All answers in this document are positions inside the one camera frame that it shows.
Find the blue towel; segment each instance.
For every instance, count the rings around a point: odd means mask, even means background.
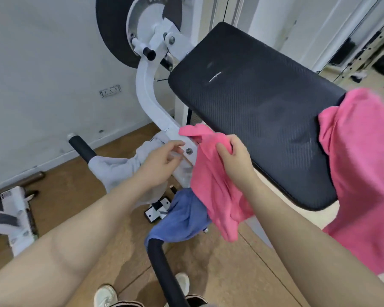
[[[152,238],[165,242],[188,240],[211,222],[204,204],[191,188],[184,188],[175,194],[168,215],[149,232],[144,242],[145,248],[148,248],[148,241]]]

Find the pink garment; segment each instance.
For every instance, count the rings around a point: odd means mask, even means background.
[[[192,171],[192,191],[208,209],[210,219],[219,228],[223,238],[229,242],[236,241],[239,223],[251,217],[253,211],[226,174],[216,151],[216,144],[221,143],[232,153],[229,139],[222,133],[214,133],[203,124],[181,127],[179,134],[193,137],[199,143]]]
[[[384,105],[368,89],[347,92],[319,114],[319,141],[329,155],[340,202],[324,232],[375,274],[384,272]]]

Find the electrical outlet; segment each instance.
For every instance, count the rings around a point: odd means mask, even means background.
[[[117,94],[119,92],[121,92],[121,86],[118,84],[118,85],[115,85],[113,87],[109,87],[109,88],[100,90],[99,94],[100,94],[101,98],[105,98],[105,97]]]

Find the black cushion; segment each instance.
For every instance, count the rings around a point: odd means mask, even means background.
[[[169,86],[213,130],[236,134],[295,204],[322,210],[336,201],[317,115],[341,103],[342,88],[224,22],[178,64]]]

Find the white scratch mark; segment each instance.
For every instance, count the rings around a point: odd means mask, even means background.
[[[216,74],[214,77],[212,77],[211,79],[210,79],[210,81],[209,82],[212,82],[212,80],[215,78],[215,77],[217,77],[220,73],[222,73],[222,72],[219,72],[218,74]]]

